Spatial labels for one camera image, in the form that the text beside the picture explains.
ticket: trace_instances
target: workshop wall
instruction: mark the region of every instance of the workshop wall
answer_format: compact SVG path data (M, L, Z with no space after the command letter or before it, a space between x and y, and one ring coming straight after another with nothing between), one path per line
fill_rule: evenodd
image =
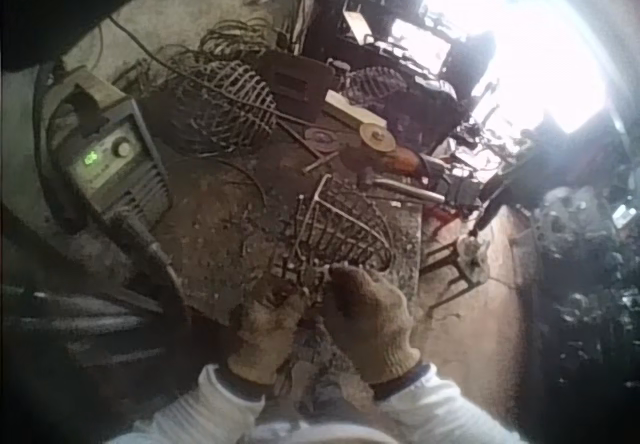
M197 47L200 38L223 19L246 21L262 17L283 28L298 0L270 0L245 4L246 0L132 0L114 13L151 50L167 44ZM112 80L137 59L140 49L110 21L86 35L64 57L69 69L86 65L96 75Z

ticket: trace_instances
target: steel bar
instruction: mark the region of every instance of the steel bar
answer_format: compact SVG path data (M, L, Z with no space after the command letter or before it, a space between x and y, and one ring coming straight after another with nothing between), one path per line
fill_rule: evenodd
M406 197L413 197L420 199L424 202L431 202L434 204L444 204L445 198L435 192L420 189L402 182L394 181L392 179L386 179L384 177L376 177L371 181L371 185L387 191L397 192Z

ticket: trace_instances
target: metal wire basket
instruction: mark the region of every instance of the metal wire basket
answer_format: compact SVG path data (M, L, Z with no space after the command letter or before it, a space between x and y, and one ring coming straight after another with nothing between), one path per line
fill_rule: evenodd
M329 174L312 196L298 199L292 228L289 270L348 262L385 271L393 262L391 233L377 207Z
M358 106L380 104L394 92L406 89L407 83L398 71L382 66L348 72L339 84L340 92Z
M267 83L240 61L198 59L190 55L181 70L219 92L183 76L167 81L175 99L168 143L194 155L218 155L253 148L276 124L276 103Z

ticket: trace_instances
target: work glove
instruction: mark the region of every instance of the work glove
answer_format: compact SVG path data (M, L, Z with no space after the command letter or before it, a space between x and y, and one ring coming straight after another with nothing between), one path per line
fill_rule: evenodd
M368 384L399 378L420 362L411 347L413 319L402 292L373 271L332 266L324 322Z
M247 381L272 385L291 353L305 309L299 288L272 275L263 278L241 311L241 345L227 360L229 370Z

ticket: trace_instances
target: metal rod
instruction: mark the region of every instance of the metal rod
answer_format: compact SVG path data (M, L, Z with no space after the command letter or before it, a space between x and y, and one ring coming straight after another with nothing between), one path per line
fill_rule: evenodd
M311 147L309 143L305 141L300 136L300 134L294 131L288 124L285 124L279 119L276 119L276 123L280 127L280 129L284 130L287 134L289 134L289 136L291 136L294 141L296 141L298 144L304 147L307 151L309 151L316 159L322 159L323 155L320 154L318 151L316 151L313 147Z
M324 157L321 157L320 159L318 159L316 162L312 162L311 164L309 164L307 167L305 167L304 169L302 169L302 173L303 174L309 174L311 171L313 171L314 169L322 166L323 164L328 163L330 160L334 159L335 157L337 157L340 154L340 151L335 151L332 152L331 154L327 154Z
M380 189L385 189L391 192L397 192L403 196L413 197L425 202L433 202L434 204L444 204L445 198L435 192L420 189L402 182L397 182L392 179L385 179L383 177L376 177L371 182L371 185Z

